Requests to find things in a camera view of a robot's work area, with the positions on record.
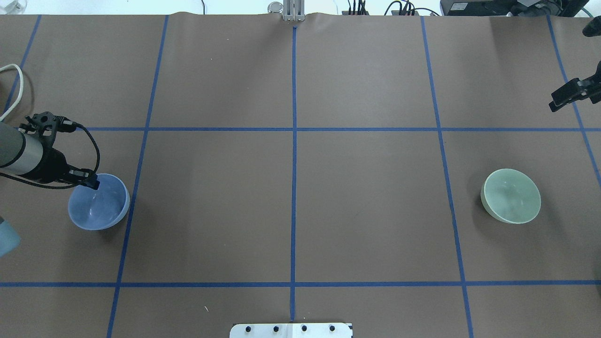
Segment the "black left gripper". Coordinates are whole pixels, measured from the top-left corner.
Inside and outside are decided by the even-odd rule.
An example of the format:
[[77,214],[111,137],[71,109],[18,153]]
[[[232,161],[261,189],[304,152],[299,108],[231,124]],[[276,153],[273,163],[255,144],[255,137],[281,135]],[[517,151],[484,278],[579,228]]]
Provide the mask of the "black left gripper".
[[19,126],[24,140],[21,159],[26,160],[26,171],[21,177],[39,184],[65,183],[98,190],[96,171],[69,165],[65,155],[54,148],[58,133],[77,130],[75,122],[49,111],[28,116],[26,121]]

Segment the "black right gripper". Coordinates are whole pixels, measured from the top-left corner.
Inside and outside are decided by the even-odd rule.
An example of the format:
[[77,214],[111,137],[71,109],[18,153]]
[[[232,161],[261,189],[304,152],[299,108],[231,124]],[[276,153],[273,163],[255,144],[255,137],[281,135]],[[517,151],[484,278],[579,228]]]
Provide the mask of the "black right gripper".
[[[601,35],[601,20],[592,19],[582,30],[585,37],[599,37]],[[577,100],[590,99],[592,104],[601,100],[601,61],[598,62],[595,73],[588,79],[574,78],[558,90],[551,93],[552,101],[549,103],[550,111],[555,113],[565,105]]]

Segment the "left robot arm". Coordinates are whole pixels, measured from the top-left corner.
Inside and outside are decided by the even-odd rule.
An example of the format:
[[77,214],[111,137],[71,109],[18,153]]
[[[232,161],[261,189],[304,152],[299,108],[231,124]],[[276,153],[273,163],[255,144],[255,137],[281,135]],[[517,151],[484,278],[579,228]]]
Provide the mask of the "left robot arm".
[[[98,190],[97,171],[100,150],[88,129],[66,117],[49,111],[26,116],[19,128],[1,124],[1,176],[30,186],[48,190],[68,190],[84,186]],[[54,148],[58,133],[86,133],[96,152],[93,169],[70,165],[66,156]]]

